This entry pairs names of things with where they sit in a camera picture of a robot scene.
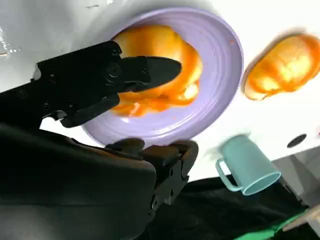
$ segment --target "orange food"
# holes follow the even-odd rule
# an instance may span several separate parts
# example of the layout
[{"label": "orange food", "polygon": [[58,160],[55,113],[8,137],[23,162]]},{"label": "orange food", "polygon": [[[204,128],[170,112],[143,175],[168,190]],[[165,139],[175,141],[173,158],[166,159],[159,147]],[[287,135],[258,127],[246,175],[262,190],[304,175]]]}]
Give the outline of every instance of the orange food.
[{"label": "orange food", "polygon": [[170,27],[148,25],[126,29],[113,39],[121,49],[121,57],[155,56],[177,60],[180,74],[172,81],[142,92],[119,93],[120,104],[112,110],[121,116],[140,117],[159,113],[171,107],[191,104],[199,92],[203,70],[197,51]]},{"label": "orange food", "polygon": [[279,42],[249,73],[244,94],[263,100],[281,92],[294,92],[320,70],[320,40],[300,34]]}]

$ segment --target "white table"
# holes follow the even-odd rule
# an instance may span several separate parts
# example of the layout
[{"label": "white table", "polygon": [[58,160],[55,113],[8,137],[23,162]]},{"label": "white table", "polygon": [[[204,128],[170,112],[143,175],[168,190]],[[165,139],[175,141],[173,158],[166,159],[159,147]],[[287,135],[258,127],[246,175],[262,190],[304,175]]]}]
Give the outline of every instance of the white table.
[{"label": "white table", "polygon": [[[189,6],[214,12],[237,33],[244,65],[284,32],[305,29],[320,36],[318,0],[0,0],[0,91],[26,83],[35,63],[105,41],[103,30],[156,8]],[[194,137],[200,151],[190,179],[218,175],[218,147],[237,134],[250,133],[262,151],[275,160],[320,145],[320,75],[301,90],[262,102],[248,100],[241,90],[221,117]],[[43,129],[98,146],[81,127],[63,128],[45,119]],[[287,148],[300,134],[307,138]]]}]

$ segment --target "black cloth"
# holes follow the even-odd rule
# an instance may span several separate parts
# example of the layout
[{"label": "black cloth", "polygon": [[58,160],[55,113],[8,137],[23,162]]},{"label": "black cloth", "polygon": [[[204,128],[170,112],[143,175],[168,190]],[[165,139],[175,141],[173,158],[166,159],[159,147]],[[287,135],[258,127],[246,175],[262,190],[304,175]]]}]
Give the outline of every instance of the black cloth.
[{"label": "black cloth", "polygon": [[304,209],[279,182],[244,196],[226,189],[220,178],[202,179],[188,183],[173,205],[163,204],[137,239],[230,240],[279,224]]}]

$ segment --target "gray surface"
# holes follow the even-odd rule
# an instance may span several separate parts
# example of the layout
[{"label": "gray surface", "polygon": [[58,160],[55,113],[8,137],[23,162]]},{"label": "gray surface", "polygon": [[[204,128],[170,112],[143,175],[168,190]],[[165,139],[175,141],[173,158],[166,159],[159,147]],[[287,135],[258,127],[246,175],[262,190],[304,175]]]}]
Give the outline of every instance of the gray surface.
[{"label": "gray surface", "polygon": [[320,204],[320,146],[273,162],[291,190],[311,207]]}]

